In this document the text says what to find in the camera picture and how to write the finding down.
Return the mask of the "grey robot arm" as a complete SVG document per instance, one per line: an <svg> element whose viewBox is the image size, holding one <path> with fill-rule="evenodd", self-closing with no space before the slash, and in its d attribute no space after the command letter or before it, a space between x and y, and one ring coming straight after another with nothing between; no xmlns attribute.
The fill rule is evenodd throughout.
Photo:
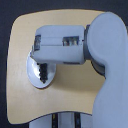
<svg viewBox="0 0 128 128"><path fill-rule="evenodd" d="M58 64L89 60L105 77L93 106L93 128L128 128L128 33L117 15L98 15L87 27L47 25L36 30L29 59L40 69L29 77L37 88L50 84Z"/></svg>

